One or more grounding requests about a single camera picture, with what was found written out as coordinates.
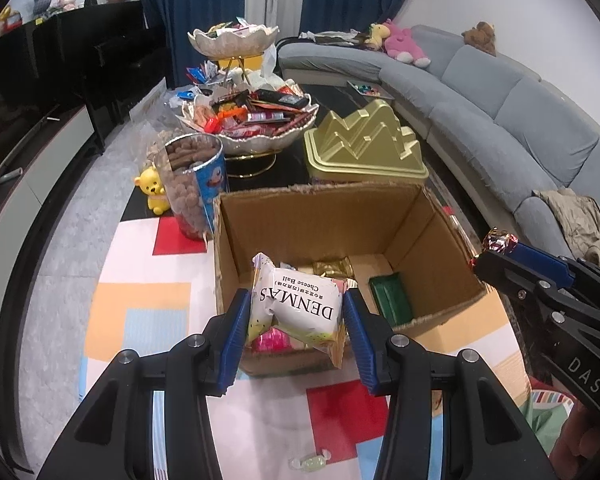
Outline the right human hand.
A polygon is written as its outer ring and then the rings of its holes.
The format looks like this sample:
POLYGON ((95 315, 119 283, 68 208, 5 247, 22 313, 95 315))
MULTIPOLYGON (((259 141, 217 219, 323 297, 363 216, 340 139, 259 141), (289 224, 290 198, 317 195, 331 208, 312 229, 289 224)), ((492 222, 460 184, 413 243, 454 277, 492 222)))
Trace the right human hand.
POLYGON ((558 479, 577 479, 600 452, 600 418, 576 401, 550 452, 558 479))

